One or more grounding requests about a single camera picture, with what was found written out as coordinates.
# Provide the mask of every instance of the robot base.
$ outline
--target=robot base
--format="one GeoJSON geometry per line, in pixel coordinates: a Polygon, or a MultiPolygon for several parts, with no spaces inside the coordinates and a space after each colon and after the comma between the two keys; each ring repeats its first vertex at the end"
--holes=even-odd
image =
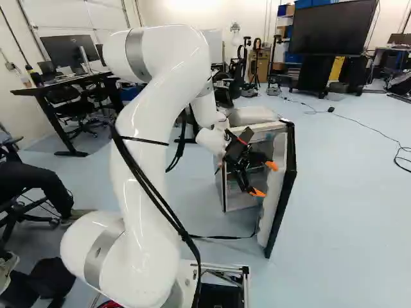
{"type": "MultiPolygon", "coordinates": [[[[250,270],[248,266],[201,263],[201,293],[197,308],[249,308],[250,270]]],[[[195,261],[181,260],[175,287],[161,308],[191,308],[197,286],[195,261]]],[[[100,293],[90,308],[95,308],[100,293]]]]}

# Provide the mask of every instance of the black pants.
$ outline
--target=black pants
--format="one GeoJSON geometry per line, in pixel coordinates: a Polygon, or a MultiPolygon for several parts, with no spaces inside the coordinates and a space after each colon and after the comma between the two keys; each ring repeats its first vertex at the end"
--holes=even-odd
{"type": "Polygon", "coordinates": [[[0,163],[0,201],[17,196],[25,188],[41,188],[62,218],[71,215],[73,198],[54,172],[21,162],[0,163]]]}

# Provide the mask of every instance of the garage door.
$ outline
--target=garage door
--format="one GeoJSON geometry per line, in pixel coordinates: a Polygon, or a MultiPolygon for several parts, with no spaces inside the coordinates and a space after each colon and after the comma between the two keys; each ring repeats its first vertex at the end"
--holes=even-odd
{"type": "Polygon", "coordinates": [[[21,0],[43,55],[40,37],[89,34],[95,44],[130,27],[123,0],[21,0]]]}

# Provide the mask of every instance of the television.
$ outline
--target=television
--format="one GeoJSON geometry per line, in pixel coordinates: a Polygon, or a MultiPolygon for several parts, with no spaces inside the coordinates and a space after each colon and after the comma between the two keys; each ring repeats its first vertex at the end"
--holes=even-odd
{"type": "Polygon", "coordinates": [[[357,0],[295,10],[289,52],[360,55],[376,7],[376,0],[357,0]]]}

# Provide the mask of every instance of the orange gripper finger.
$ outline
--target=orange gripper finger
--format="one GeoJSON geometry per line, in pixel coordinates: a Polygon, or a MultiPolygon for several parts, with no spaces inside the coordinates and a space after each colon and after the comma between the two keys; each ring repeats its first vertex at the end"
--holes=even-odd
{"type": "Polygon", "coordinates": [[[262,198],[264,198],[265,197],[265,193],[263,193],[262,191],[259,191],[258,189],[255,189],[254,188],[254,191],[255,192],[249,192],[249,194],[251,195],[251,196],[254,196],[254,197],[262,197],[262,198]]]}
{"type": "Polygon", "coordinates": [[[272,171],[278,171],[278,166],[275,162],[265,162],[265,164],[272,170],[272,171]]]}

